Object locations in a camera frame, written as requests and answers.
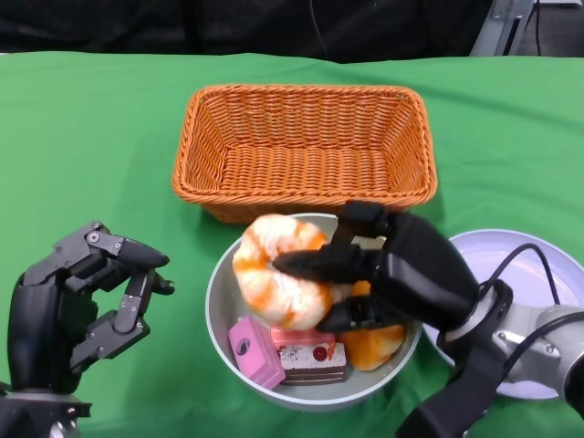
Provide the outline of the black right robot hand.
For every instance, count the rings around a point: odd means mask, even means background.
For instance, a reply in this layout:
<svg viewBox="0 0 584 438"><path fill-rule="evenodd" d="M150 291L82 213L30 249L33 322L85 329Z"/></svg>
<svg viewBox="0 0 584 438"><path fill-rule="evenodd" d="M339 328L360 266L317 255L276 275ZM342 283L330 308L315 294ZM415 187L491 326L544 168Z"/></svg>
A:
<svg viewBox="0 0 584 438"><path fill-rule="evenodd" d="M441 331L461 327L475 310L479 284L470 268L433 225L378 203L350 202L319 250L278 256L274 267L295 278L332 285L366 281L366 297L334 305L316 329L345 333L418 320Z"/></svg>

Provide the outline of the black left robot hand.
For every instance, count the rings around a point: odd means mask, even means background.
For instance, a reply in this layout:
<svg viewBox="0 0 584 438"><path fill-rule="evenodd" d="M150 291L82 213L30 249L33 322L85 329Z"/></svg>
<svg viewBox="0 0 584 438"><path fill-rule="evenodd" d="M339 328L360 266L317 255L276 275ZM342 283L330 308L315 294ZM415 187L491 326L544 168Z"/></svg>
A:
<svg viewBox="0 0 584 438"><path fill-rule="evenodd" d="M148 336L151 296L174 291L157 271L169 261L100 221L56 242L13 291L7 331L13 390L71 394L92 364Z"/></svg>

